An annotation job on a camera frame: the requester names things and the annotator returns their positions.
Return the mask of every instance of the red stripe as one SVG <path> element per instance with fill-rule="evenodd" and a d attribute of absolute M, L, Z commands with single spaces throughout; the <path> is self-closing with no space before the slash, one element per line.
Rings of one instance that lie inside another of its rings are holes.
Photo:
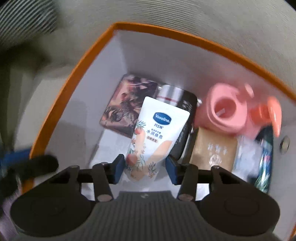
<path fill-rule="evenodd" d="M 170 99 L 170 98 L 168 98 L 168 97 L 164 97 L 164 96 L 159 96 L 159 95 L 158 95 L 157 98 L 158 98 L 158 99 L 165 99 L 165 100 L 169 100 L 169 101 L 171 101 L 171 102 L 178 103 L 177 100 L 173 100 L 173 99 Z"/>

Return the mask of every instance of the white vaseline tube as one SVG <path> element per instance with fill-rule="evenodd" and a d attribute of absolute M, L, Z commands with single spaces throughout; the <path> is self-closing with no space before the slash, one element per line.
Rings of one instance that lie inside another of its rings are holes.
<path fill-rule="evenodd" d="M 145 97 L 126 156 L 131 180 L 146 184 L 155 179 L 188 117 L 188 111 Z"/>

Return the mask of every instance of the pink bottle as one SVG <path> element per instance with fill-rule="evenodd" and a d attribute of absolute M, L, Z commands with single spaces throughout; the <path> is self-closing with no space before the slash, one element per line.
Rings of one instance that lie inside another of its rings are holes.
<path fill-rule="evenodd" d="M 268 97 L 266 104 L 259 104 L 249 110 L 246 125 L 239 132 L 240 135 L 255 139 L 259 131 L 272 124 L 274 135 L 279 137 L 281 132 L 281 105 L 277 98 Z"/>
<path fill-rule="evenodd" d="M 237 89 L 229 84 L 212 86 L 203 104 L 196 109 L 194 127 L 226 134 L 238 133 L 246 124 L 247 100 L 254 93 L 248 84 Z"/>

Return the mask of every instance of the orange rim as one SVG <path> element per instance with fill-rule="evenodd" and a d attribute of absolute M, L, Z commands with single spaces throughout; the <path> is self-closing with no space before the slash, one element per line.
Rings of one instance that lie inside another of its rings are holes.
<path fill-rule="evenodd" d="M 271 74 L 258 64 L 252 62 L 246 57 L 223 47 L 222 45 L 206 40 L 204 38 L 187 34 L 184 32 L 180 32 L 177 30 L 173 30 L 170 28 L 154 26 L 150 24 L 141 24 L 141 23 L 129 23 L 129 22 L 117 22 L 111 25 L 94 43 L 94 45 L 85 53 L 82 59 L 79 61 L 77 66 L 74 68 L 70 76 L 68 77 L 66 83 L 60 90 L 54 104 L 52 105 L 45 121 L 42 125 L 42 128 L 39 131 L 39 134 L 33 144 L 30 157 L 34 157 L 37 155 L 42 155 L 45 152 L 47 144 L 51 138 L 51 135 L 63 114 L 66 105 L 71 98 L 75 88 L 78 83 L 84 76 L 85 72 L 91 65 L 91 63 L 95 60 L 96 56 L 102 51 L 105 45 L 110 41 L 113 37 L 113 34 L 116 30 L 125 30 L 125 31 L 133 31 L 133 32 L 141 32 L 141 33 L 149 33 L 153 35 L 158 35 L 170 39 L 175 39 L 184 43 L 188 43 L 191 45 L 195 45 L 206 49 L 210 52 L 214 52 L 221 56 L 228 58 L 229 60 L 236 62 L 246 69 L 254 72 L 258 76 L 264 78 L 267 82 L 281 90 L 284 94 L 287 95 L 291 100 L 296 102 L 296 94 L 285 85 L 279 78 L 275 75 Z M 28 181 L 23 186 L 23 191 L 27 191 L 33 187 L 33 181 Z"/>

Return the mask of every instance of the blue oval logo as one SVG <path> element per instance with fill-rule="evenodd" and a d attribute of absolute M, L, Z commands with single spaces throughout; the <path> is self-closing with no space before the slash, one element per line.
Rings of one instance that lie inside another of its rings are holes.
<path fill-rule="evenodd" d="M 153 119 L 161 125 L 168 125 L 172 120 L 172 118 L 167 114 L 161 112 L 156 112 L 153 116 Z"/>

